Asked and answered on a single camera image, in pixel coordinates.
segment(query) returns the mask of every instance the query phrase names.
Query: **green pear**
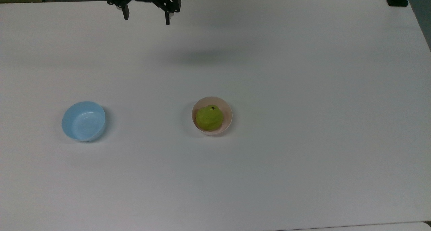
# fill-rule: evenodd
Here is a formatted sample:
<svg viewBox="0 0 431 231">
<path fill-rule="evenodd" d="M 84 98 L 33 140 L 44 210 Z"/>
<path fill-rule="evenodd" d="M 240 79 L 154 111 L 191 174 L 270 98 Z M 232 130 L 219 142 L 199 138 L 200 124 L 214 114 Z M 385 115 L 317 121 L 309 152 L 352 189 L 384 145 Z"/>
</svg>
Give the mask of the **green pear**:
<svg viewBox="0 0 431 231">
<path fill-rule="evenodd" d="M 219 128 L 223 122 L 223 113 L 216 105 L 200 108 L 196 114 L 197 125 L 206 131 Z"/>
</svg>

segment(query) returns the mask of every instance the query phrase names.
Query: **light blue bowl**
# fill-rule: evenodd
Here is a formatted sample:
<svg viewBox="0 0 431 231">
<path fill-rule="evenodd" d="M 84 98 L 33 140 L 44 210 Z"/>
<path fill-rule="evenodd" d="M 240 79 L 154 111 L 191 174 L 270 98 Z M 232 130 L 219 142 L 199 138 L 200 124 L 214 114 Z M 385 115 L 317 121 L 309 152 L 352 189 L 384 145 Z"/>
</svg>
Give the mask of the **light blue bowl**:
<svg viewBox="0 0 431 231">
<path fill-rule="evenodd" d="M 81 142 L 90 142 L 101 136 L 105 130 L 106 116 L 97 103 L 83 101 L 71 106 L 63 116 L 63 132 Z"/>
</svg>

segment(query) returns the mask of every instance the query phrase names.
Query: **plastic bowl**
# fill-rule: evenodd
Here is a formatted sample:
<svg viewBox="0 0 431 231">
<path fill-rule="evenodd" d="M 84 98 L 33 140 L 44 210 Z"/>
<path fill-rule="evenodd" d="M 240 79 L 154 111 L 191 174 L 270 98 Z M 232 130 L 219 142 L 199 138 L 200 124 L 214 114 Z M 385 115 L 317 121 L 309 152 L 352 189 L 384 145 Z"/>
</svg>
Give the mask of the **plastic bowl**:
<svg viewBox="0 0 431 231">
<path fill-rule="evenodd" d="M 101 136 L 105 130 L 106 115 L 97 103 L 84 101 L 71 106 L 61 122 L 63 132 L 81 142 L 90 142 Z"/>
<path fill-rule="evenodd" d="M 223 113 L 222 125 L 220 126 L 220 128 L 217 128 L 216 130 L 213 130 L 213 131 L 203 130 L 202 128 L 199 128 L 199 126 L 196 123 L 196 113 L 199 111 L 200 108 L 206 107 L 208 105 L 218 106 L 219 109 Z M 226 130 L 229 127 L 229 125 L 232 122 L 232 109 L 229 106 L 229 104 L 227 102 L 225 102 L 224 100 L 222 100 L 218 97 L 208 96 L 208 97 L 202 98 L 198 102 L 196 102 L 196 104 L 194 105 L 193 110 L 191 112 L 191 118 L 192 118 L 193 123 L 196 126 L 196 128 L 198 128 L 203 134 L 208 135 L 208 136 L 214 136 L 214 135 L 217 135 L 219 133 L 222 133 L 224 130 Z"/>
</svg>

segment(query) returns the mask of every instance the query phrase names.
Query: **white table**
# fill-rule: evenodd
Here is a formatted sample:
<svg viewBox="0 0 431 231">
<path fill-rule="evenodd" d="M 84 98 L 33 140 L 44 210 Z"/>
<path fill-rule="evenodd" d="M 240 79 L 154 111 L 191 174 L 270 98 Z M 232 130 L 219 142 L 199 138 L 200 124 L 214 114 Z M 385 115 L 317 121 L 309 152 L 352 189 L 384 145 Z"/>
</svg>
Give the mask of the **white table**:
<svg viewBox="0 0 431 231">
<path fill-rule="evenodd" d="M 0 4 L 0 229 L 269 231 L 431 220 L 431 53 L 385 0 Z M 193 104 L 233 108 L 207 137 Z M 72 104 L 106 108 L 68 139 Z"/>
<path fill-rule="evenodd" d="M 302 229 L 302 231 L 431 231 L 430 226 L 423 222 L 397 223 L 383 225 L 364 225 L 338 228 Z"/>
</svg>

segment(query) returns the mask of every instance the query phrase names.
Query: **pink bowl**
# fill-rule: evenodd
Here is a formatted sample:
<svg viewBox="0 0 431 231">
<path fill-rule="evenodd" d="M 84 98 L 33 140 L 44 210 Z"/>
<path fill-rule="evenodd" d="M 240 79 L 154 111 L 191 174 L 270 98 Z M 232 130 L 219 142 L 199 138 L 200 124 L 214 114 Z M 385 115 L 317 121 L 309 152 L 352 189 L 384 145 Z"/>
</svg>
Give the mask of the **pink bowl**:
<svg viewBox="0 0 431 231">
<path fill-rule="evenodd" d="M 203 130 L 202 128 L 199 128 L 199 126 L 196 123 L 197 111 L 199 111 L 200 108 L 206 107 L 208 105 L 218 106 L 219 109 L 223 113 L 222 125 L 220 126 L 220 128 L 217 128 L 216 130 L 213 130 L 213 131 Z M 192 118 L 193 123 L 196 126 L 196 128 L 198 128 L 203 134 L 208 135 L 208 136 L 214 136 L 214 135 L 217 135 L 217 134 L 223 132 L 224 130 L 226 130 L 229 127 L 229 125 L 232 122 L 232 109 L 229 106 L 229 104 L 227 102 L 225 102 L 224 100 L 222 100 L 218 97 L 208 96 L 208 97 L 202 98 L 198 102 L 196 102 L 196 104 L 194 105 L 193 110 L 191 112 L 191 118 Z"/>
</svg>

